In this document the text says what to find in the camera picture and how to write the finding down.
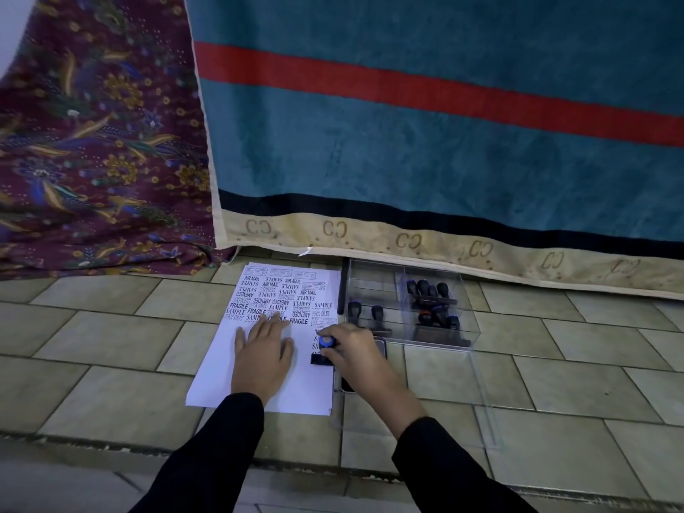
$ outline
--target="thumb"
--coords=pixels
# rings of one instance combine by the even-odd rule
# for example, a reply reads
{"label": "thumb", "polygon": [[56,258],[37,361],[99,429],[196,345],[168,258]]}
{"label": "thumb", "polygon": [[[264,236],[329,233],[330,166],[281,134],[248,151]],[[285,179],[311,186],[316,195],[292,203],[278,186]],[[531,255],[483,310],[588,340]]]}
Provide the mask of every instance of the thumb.
{"label": "thumb", "polygon": [[285,374],[287,374],[287,371],[290,370],[290,366],[292,365],[292,356],[294,353],[295,344],[292,341],[292,338],[286,338],[285,342],[283,343],[283,354],[280,355],[280,365],[282,366]]}
{"label": "thumb", "polygon": [[343,368],[347,365],[347,361],[344,359],[344,356],[334,349],[326,347],[325,349],[321,349],[321,354],[329,359],[340,371],[343,370]]}

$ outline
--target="right hand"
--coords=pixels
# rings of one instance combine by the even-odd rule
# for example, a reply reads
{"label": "right hand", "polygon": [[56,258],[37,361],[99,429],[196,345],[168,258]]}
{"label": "right hand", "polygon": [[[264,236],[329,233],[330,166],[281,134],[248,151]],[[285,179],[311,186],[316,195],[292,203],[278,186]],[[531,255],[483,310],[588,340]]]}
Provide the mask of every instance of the right hand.
{"label": "right hand", "polygon": [[326,327],[321,336],[337,339],[340,350],[321,349],[356,393],[371,405],[388,391],[406,388],[375,344],[373,333],[345,322]]}

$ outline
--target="stack of paper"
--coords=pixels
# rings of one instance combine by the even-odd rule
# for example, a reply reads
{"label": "stack of paper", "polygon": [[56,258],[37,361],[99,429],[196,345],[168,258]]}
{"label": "stack of paper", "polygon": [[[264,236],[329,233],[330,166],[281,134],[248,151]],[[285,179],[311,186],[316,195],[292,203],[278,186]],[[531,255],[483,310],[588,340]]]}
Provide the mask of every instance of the stack of paper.
{"label": "stack of paper", "polygon": [[290,320],[283,338],[295,342],[292,368],[267,412],[330,415],[332,367],[312,365],[318,330],[337,323],[340,272],[250,263],[245,266],[216,336],[192,382],[186,405],[218,407],[230,394],[235,358],[235,331],[248,334],[261,314],[279,311]]}

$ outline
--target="black stripe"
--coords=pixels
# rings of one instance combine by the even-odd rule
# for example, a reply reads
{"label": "black stripe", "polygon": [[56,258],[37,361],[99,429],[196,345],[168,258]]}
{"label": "black stripe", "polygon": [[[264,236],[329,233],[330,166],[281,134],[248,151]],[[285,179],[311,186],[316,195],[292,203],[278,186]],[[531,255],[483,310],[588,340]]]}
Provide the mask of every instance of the black stripe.
{"label": "black stripe", "polygon": [[247,197],[219,189],[221,207],[255,216],[311,213],[330,217],[382,222],[404,230],[434,230],[445,234],[479,236],[523,248],[577,248],[634,257],[684,260],[684,243],[631,237],[613,237],[569,230],[526,230],[480,217],[451,216],[432,212],[400,211],[379,203],[367,203],[306,194]]}

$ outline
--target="tiled floor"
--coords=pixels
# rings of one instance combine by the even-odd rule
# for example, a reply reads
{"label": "tiled floor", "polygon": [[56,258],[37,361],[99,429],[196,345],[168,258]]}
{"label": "tiled floor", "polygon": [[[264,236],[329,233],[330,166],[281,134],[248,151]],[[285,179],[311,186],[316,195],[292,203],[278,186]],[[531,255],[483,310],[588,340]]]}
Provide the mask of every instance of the tiled floor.
{"label": "tiled floor", "polygon": [[[192,277],[0,283],[0,432],[180,446],[211,413],[186,408],[185,393],[250,260],[339,265],[250,248]],[[475,460],[512,485],[684,503],[684,304],[465,284],[482,331],[474,365],[462,353],[397,344],[388,356]],[[473,406],[482,400],[475,374],[495,431]],[[257,457],[395,472],[395,442],[355,400],[347,397],[344,422],[358,428],[344,432],[328,418],[267,414]],[[90,465],[96,452],[54,453]]]}

